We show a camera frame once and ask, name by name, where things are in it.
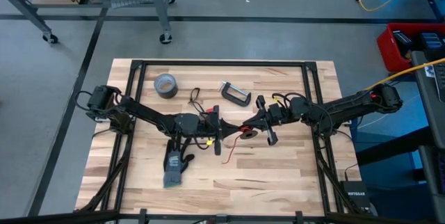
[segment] robotic arm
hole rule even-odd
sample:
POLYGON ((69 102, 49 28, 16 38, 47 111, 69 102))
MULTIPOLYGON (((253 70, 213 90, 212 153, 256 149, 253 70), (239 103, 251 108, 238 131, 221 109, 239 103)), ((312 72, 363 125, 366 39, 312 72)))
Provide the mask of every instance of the robotic arm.
POLYGON ((274 145, 278 142, 274 126, 301 121, 314 127, 320 138, 327 138, 343 122, 373 112, 394 113, 403 105, 397 90, 388 85, 379 85, 320 105, 298 93, 273 96, 281 97, 284 103, 271 104, 267 109, 265 99, 260 95, 256 100, 258 113, 243 125, 236 126, 219 117, 219 106, 214 106, 212 111, 203 113, 201 117, 193 113, 164 115, 136 102, 130 96, 123 96, 118 88, 97 86, 87 103, 89 111, 86 114, 93 120, 96 117, 110 119, 111 129, 121 134, 128 134, 132 130, 132 118, 137 117, 155 125, 171 138, 213 138, 215 154, 220 155, 220 142, 238 131, 243 132, 242 139, 255 137, 255 129, 267 131, 268 144, 274 145))

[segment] gray glove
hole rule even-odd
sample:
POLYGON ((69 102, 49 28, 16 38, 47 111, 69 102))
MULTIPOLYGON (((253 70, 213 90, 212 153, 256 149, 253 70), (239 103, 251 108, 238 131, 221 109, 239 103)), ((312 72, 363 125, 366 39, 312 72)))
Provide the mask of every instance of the gray glove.
POLYGON ((164 188, 177 186, 181 184, 181 174, 188 167, 188 162, 195 158, 195 155, 189 154, 184 159, 184 152, 191 138, 186 139, 181 148, 181 137, 174 141, 170 139, 167 142, 167 149, 164 157, 164 188))

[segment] gray duct tape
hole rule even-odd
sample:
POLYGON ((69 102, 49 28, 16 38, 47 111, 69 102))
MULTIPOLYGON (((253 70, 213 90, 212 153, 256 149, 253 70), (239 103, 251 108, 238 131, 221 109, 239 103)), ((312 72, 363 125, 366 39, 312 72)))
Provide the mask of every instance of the gray duct tape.
POLYGON ((161 74, 154 80, 154 89, 164 99, 173 98, 178 93, 178 85, 171 74, 161 74))

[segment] concrete floor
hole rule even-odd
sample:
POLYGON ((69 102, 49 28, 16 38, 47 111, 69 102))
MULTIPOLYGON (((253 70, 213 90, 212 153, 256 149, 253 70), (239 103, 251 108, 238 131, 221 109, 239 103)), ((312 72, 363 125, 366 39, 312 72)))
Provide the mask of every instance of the concrete floor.
MULTIPOLYGON (((395 0, 366 13, 354 0, 177 0, 171 15, 432 19, 426 0, 395 0)), ((374 7, 385 0, 364 0, 374 7)), ((437 0, 444 6, 443 0, 437 0)), ((1 14, 18 13, 0 0, 1 14)), ((40 14, 98 15, 98 9, 46 9, 40 14)), ((110 15, 153 15, 148 8, 110 15)), ((86 52, 94 22, 47 22, 60 39, 49 46, 27 21, 0 21, 0 218, 22 216, 86 52)), ((114 58, 248 58, 333 60, 344 95, 387 75, 375 39, 384 25, 173 22, 174 42, 161 45, 156 22, 106 22, 83 85, 106 83, 114 58)), ((400 136, 426 125, 415 84, 400 83, 410 102, 360 129, 400 136), (403 117, 416 112, 416 119, 403 117)), ((365 125, 380 115, 366 116, 365 125)), ((95 124, 76 110, 41 214, 70 212, 80 187, 95 124)))

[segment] wooden table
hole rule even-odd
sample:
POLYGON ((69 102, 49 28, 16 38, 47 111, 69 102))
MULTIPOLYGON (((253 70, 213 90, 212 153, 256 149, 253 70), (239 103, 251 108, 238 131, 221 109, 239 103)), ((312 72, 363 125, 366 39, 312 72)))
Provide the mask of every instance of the wooden table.
MULTIPOLYGON (((124 91, 130 63, 131 59, 115 59, 108 85, 124 91)), ((318 61, 317 66, 324 101, 339 99, 341 92, 334 63, 318 61)), ((140 102, 165 114, 196 113, 188 99, 191 90, 199 87, 202 91, 198 101, 204 109, 218 104, 222 118, 236 125, 256 113, 257 95, 264 95, 266 103, 272 104, 272 93, 304 93, 301 69, 297 67, 149 66, 143 85, 140 102), (172 74, 177 80, 179 92, 172 99, 162 99, 154 91, 154 79, 163 73, 172 74), (223 99, 218 88, 224 80, 250 91, 252 103, 240 107, 223 99)), ((96 131, 107 128, 106 123, 98 124, 96 131)), ((219 157, 213 153, 213 147, 207 151, 188 147, 186 153, 195 154, 195 159, 183 173, 182 185, 163 189, 167 137, 153 125, 138 120, 121 212, 137 214, 146 208, 151 214, 293 216, 295 211, 302 211, 304 216, 324 216, 310 128, 296 122, 274 130, 279 138, 276 145, 268 146, 266 132, 250 140, 239 140, 228 164, 222 162, 226 161, 236 134, 224 140, 219 157)), ((341 131, 349 134, 347 127, 341 127, 341 131)), ((94 138, 76 208, 84 206, 105 181, 114 138, 112 132, 94 138)), ((349 137, 337 134, 332 137, 332 149, 337 174, 344 178, 345 168, 357 163, 353 144, 349 137)), ((360 179, 357 166, 348 170, 348 176, 360 179)), ((335 210, 332 186, 326 181, 331 209, 335 210)))

